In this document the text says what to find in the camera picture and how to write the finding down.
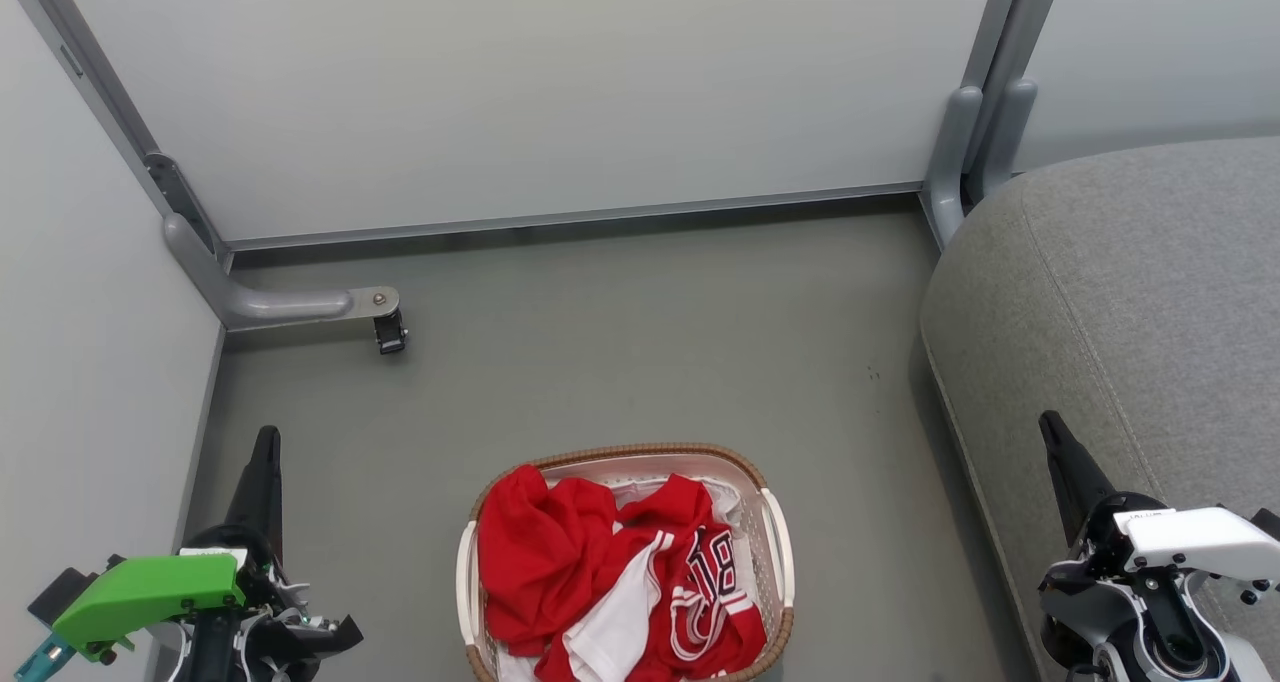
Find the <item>plain red garment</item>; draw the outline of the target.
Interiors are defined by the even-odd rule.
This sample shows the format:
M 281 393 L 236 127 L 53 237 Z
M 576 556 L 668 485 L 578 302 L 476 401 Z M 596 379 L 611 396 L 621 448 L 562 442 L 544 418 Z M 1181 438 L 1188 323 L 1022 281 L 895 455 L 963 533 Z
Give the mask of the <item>plain red garment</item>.
M 477 564 L 486 628 L 509 654 L 540 656 L 590 609 L 617 511 L 600 482 L 549 485 L 534 464 L 494 482 L 477 519 Z

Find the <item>white wicker-rimmed laundry basket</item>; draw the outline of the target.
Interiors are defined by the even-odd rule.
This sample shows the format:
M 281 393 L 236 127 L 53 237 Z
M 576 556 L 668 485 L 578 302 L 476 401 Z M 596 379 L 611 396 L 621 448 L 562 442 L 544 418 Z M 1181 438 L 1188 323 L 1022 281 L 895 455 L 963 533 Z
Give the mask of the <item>white wicker-rimmed laundry basket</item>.
M 737 450 L 705 444 L 640 444 L 572 450 L 529 464 L 547 482 L 580 477 L 595 482 L 655 480 L 663 473 L 724 482 L 742 502 L 741 526 L 750 546 L 759 607 L 768 641 L 742 670 L 690 682 L 758 682 L 783 656 L 794 631 L 796 576 L 787 521 L 763 473 Z M 488 493 L 481 491 L 460 540 L 454 595 L 465 654 L 476 682 L 499 682 L 498 646 L 483 619 L 486 592 L 479 580 L 476 528 Z

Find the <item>white cloth basket liner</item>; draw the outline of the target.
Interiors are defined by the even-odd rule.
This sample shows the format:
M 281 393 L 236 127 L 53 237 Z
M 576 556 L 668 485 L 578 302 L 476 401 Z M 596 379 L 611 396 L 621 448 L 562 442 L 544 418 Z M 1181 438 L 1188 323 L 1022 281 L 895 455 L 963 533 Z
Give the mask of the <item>white cloth basket liner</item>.
M 751 667 L 768 633 L 739 495 L 663 480 L 547 482 L 522 464 L 477 521 L 499 682 L 689 682 Z

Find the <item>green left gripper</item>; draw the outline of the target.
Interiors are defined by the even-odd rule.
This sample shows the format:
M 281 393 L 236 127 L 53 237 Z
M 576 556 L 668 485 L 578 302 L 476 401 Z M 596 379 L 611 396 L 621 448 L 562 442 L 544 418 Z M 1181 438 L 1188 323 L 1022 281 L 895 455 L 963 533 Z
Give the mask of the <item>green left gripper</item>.
M 168 557 L 136 557 L 111 572 L 132 598 L 127 623 L 87 635 L 50 631 L 77 655 L 111 665 L 131 636 L 175 633 L 166 682 L 314 682 L 319 667 L 362 642 L 358 624 L 315 615 L 283 559 L 282 436 L 265 424 L 224 525 Z

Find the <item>grey slanted partition post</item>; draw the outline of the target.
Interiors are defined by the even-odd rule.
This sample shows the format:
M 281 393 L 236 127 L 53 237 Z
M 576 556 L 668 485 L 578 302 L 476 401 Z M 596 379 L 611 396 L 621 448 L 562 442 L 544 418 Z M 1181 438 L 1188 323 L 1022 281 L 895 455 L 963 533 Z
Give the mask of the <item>grey slanted partition post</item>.
M 76 0 L 18 0 L 68 72 L 91 111 L 99 116 L 124 161 L 136 173 L 157 212 L 178 214 L 220 267 L 233 255 L 205 211 L 175 159 L 164 154 L 125 90 Z

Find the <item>red lettered basketball jersey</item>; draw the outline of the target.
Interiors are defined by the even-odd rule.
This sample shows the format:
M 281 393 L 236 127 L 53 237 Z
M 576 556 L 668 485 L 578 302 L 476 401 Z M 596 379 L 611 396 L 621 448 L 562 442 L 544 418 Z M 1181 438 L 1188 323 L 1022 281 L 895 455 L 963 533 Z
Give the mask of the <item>red lettered basketball jersey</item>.
M 705 482 L 671 473 L 617 511 L 596 600 L 557 633 L 538 682 L 689 682 L 751 665 L 767 632 L 733 527 Z

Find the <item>grey double partition post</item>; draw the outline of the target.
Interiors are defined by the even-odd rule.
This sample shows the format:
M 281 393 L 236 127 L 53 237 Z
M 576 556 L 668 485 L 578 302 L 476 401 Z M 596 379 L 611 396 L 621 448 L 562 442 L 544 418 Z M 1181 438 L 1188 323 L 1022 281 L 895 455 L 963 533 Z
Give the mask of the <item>grey double partition post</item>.
M 1053 0 L 987 0 L 963 84 L 948 95 L 919 200 L 940 248 L 1012 177 L 1039 93 L 1027 67 Z

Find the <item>grey fabric sofa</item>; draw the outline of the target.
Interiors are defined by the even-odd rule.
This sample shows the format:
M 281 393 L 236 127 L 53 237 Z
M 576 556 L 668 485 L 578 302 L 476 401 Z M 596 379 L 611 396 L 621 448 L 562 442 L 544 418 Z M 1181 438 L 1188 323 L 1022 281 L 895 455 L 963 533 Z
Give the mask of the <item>grey fabric sofa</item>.
M 948 241 L 920 331 L 1030 678 L 1064 682 L 1037 592 L 1068 555 L 1046 409 L 1123 491 L 1280 514 L 1280 138 L 1016 177 Z

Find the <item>grey partition foot bracket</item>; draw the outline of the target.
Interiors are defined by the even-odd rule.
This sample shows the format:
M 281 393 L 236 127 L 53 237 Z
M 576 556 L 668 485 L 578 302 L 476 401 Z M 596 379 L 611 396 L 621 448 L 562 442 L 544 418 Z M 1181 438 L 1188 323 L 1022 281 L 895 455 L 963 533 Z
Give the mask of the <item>grey partition foot bracket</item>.
M 228 331 L 381 319 L 401 310 L 394 287 L 330 290 L 260 290 L 233 280 L 179 214 L 163 220 L 166 250 Z

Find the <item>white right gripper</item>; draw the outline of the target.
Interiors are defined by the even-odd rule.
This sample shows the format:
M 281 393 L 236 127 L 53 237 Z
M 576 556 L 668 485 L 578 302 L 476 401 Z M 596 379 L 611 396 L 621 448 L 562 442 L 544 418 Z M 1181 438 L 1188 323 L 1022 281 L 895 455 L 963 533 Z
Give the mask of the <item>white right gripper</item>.
M 1065 541 L 1073 546 L 1080 535 L 1089 575 L 1117 580 L 1169 569 L 1235 580 L 1256 595 L 1280 590 L 1280 546 L 1257 544 L 1251 517 L 1225 505 L 1175 509 L 1117 493 L 1056 409 L 1046 409 L 1038 426 Z

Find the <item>grey partition bottom rail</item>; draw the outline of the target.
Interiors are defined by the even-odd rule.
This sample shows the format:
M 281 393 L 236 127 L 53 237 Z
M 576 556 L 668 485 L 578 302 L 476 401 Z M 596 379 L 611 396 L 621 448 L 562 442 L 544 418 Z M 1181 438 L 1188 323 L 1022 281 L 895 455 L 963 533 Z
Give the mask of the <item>grey partition bottom rail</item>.
M 526 216 L 494 218 L 494 220 L 361 228 L 361 230 L 323 232 L 323 234 L 247 237 L 247 239 L 227 241 L 227 246 L 229 252 L 241 255 L 274 252 L 274 250 L 301 250 L 325 244 L 383 243 L 383 241 L 420 239 L 420 237 L 479 234 L 479 232 L 507 230 L 507 228 L 584 225 L 584 223 L 636 220 L 636 218 L 667 218 L 675 216 L 675 214 L 744 211 L 744 209 L 773 207 L 773 205 L 838 202 L 838 200 L 863 200 L 870 198 L 870 196 L 915 194 L 920 193 L 923 187 L 923 180 L 914 180 L 900 182 L 900 184 L 805 191 L 805 193 L 735 196 L 735 198 L 701 200 L 701 202 L 628 205 L 628 207 L 598 209 L 598 211 L 526 214 Z

